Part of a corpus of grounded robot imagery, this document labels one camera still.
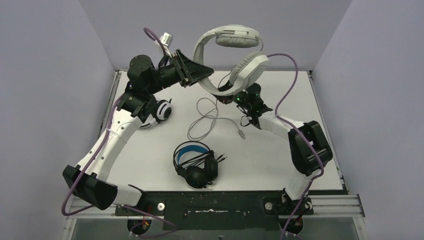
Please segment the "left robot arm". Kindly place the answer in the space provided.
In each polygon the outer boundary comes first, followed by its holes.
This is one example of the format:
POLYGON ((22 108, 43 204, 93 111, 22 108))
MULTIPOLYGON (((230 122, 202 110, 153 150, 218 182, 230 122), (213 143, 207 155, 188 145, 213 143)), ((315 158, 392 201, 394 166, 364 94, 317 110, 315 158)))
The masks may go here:
POLYGON ((180 50, 168 57, 168 64, 158 67, 148 55, 133 57, 124 93, 112 104, 104 131, 83 159, 63 170, 69 194, 86 201, 89 208, 128 205, 133 212, 143 213, 148 207, 143 191, 109 183, 110 171, 136 131, 151 129, 171 116, 171 100, 158 99, 156 93, 175 84, 192 86, 213 73, 213 68, 194 62, 180 50))

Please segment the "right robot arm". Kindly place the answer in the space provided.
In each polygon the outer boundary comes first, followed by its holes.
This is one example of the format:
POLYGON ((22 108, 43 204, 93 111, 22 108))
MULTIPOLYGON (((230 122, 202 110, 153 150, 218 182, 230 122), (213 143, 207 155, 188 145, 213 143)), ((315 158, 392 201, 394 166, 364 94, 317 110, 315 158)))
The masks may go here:
POLYGON ((236 94, 216 95, 215 98, 225 105, 235 103, 250 125, 288 141, 295 171, 284 188, 286 196, 281 199, 281 207, 292 214, 301 207, 300 199, 308 192, 313 180, 323 175, 334 155, 317 121, 302 122, 281 117, 264 103, 261 90, 261 86, 255 83, 236 94))

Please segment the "white and black headphones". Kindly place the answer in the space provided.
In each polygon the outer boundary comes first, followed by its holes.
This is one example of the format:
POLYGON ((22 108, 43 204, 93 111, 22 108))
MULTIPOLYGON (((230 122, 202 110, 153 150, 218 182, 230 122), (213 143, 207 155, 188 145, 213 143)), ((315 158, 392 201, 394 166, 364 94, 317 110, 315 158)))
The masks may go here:
POLYGON ((173 108, 171 105, 172 99, 169 100, 156 98, 156 105, 152 112, 152 117, 140 126, 140 130, 151 129, 158 124, 165 122, 172 114, 173 108))

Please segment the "grey white headphones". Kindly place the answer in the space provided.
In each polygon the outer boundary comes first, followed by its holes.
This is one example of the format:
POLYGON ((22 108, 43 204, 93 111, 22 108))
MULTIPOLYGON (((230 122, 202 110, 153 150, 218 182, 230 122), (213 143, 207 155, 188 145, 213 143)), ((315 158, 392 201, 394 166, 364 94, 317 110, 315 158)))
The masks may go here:
POLYGON ((230 69, 226 86, 218 88, 209 76, 199 85, 216 96, 230 96, 254 84, 267 67, 269 58, 263 52, 260 33, 248 26, 230 24, 208 30, 197 40, 192 59, 211 68, 230 69))

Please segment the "black headphones with blue band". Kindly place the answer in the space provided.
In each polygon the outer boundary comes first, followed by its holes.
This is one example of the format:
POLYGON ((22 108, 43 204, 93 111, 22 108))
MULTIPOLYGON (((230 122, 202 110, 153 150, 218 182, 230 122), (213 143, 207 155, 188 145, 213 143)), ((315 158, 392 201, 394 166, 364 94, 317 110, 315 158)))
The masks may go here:
POLYGON ((218 177, 219 159, 203 142, 185 141, 175 148, 172 157, 177 175, 194 189, 206 188, 218 177))

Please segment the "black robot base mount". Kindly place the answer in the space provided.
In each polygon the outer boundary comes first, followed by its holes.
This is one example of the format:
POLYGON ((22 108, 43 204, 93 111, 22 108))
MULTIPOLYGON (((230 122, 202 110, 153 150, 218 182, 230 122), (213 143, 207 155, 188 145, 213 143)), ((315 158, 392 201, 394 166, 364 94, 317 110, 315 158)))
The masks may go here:
POLYGON ((164 231, 245 230, 277 231, 295 210, 294 220, 312 215, 312 201, 305 198, 299 207, 282 190, 256 191, 150 191, 133 209, 118 206, 120 217, 139 217, 138 210, 167 220, 164 231))

